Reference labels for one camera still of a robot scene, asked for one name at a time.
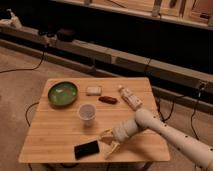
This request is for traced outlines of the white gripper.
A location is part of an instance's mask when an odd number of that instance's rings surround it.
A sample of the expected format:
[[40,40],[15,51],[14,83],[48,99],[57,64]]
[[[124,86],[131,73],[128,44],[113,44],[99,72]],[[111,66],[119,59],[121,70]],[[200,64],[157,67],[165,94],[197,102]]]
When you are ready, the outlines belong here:
[[120,143],[124,143],[129,140],[132,136],[139,132],[139,127],[134,119],[124,121],[112,130],[108,129],[99,134],[99,139],[112,138],[114,136],[116,141],[112,141],[110,148],[105,152],[104,158],[108,159],[113,152],[119,149]]

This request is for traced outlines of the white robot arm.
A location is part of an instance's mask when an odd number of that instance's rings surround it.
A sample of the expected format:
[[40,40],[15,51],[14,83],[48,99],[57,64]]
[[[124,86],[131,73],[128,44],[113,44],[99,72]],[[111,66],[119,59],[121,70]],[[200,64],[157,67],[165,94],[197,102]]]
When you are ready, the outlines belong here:
[[213,146],[169,126],[145,108],[138,109],[133,118],[99,134],[99,139],[112,139],[111,149],[107,151],[106,157],[109,157],[121,144],[146,129],[163,137],[203,171],[213,171]]

